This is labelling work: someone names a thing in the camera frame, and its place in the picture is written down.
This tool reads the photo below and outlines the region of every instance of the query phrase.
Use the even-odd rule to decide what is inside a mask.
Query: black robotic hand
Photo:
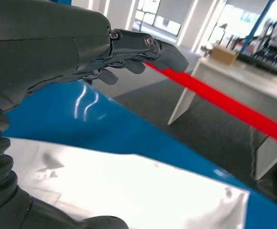
[[[127,229],[116,217],[76,221],[17,186],[4,115],[53,83],[100,78],[106,67],[145,70],[144,62],[182,72],[188,61],[173,45],[145,33],[111,30],[104,15],[46,0],[0,0],[0,229]]]
[[[107,56],[96,58],[84,69],[78,71],[84,79],[101,79],[113,85],[117,81],[114,73],[105,67],[126,68],[135,74],[142,73],[144,62],[151,62],[159,69],[171,68],[176,72],[184,72],[188,62],[176,47],[154,39],[146,33],[118,30],[109,31],[111,50]]]

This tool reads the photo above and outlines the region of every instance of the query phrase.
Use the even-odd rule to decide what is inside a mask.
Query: blue surface
[[[138,154],[245,188],[251,192],[246,228],[277,228],[276,204],[85,82],[51,85],[8,115],[5,136]]]

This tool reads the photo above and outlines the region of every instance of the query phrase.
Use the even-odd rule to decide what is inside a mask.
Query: red barrier rope
[[[160,70],[151,63],[147,64],[173,81],[194,91],[205,100],[277,140],[277,122],[275,121],[210,87],[187,73],[176,73],[171,69]]]

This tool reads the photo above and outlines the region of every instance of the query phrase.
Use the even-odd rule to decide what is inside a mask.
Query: white surface
[[[249,196],[135,155],[14,138],[6,153],[14,159],[21,188],[77,219],[112,215],[135,229],[242,229]]]
[[[210,58],[202,58],[201,63],[277,99],[277,76],[238,61],[227,66]]]
[[[206,58],[197,63],[193,76],[277,121],[277,76],[241,62],[227,66]],[[184,89],[168,124],[188,110],[194,95],[194,92]],[[255,178],[260,179],[276,162],[277,141],[267,138],[256,152]]]
[[[72,4],[72,6],[78,6],[78,7],[87,9],[89,6],[89,1],[92,1],[92,0],[72,0],[71,4]]]

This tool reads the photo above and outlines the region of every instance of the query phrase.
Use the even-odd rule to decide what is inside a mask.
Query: gray carpet
[[[167,125],[182,90],[180,85],[164,80],[114,99],[245,183],[253,185],[250,177],[251,150],[248,125],[198,96],[190,109],[172,125]],[[256,131],[255,147],[264,138]]]

